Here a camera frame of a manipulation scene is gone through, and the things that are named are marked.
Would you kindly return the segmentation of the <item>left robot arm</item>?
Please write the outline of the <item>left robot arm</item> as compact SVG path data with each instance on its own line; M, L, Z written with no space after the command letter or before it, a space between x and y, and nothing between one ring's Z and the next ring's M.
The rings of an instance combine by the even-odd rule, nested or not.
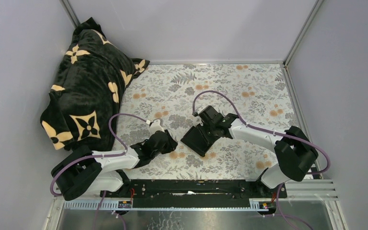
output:
M123 197L130 185L120 170L148 165L159 154L170 153L177 146L168 130L156 131L124 150L94 151L81 146L52 169L50 192L66 201L100 191Z

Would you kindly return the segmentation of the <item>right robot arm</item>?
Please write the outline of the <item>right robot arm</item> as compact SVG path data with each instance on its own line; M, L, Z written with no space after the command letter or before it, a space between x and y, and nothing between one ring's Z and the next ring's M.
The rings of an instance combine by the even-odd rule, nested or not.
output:
M289 180L300 182L318 158L317 150L296 126L283 132L263 126L253 126L236 114L222 115L212 106L197 114L201 118L201 133L207 143L219 138L240 139L263 147L276 155L277 163L259 176L256 191L259 196L270 196L275 188Z

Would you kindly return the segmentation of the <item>black paper box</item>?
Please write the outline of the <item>black paper box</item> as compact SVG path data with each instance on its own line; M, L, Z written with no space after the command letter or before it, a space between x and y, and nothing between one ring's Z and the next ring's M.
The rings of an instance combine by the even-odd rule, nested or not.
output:
M198 124L192 126L189 131L181 138L181 142L197 153L201 157L205 157L212 145L221 137L223 137L221 129L215 129L208 125Z

